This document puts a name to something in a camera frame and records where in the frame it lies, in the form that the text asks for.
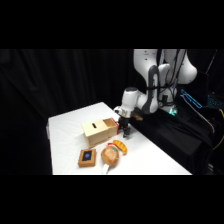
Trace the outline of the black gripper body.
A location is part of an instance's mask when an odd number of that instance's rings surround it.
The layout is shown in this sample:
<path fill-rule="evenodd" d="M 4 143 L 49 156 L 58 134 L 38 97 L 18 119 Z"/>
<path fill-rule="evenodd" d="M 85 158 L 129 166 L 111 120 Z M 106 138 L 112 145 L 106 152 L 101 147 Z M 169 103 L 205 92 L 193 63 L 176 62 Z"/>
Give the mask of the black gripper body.
<path fill-rule="evenodd" d="M 118 124 L 120 129 L 129 128 L 130 127 L 129 123 L 130 123 L 129 118 L 124 118 L 122 116 L 119 117 Z"/>

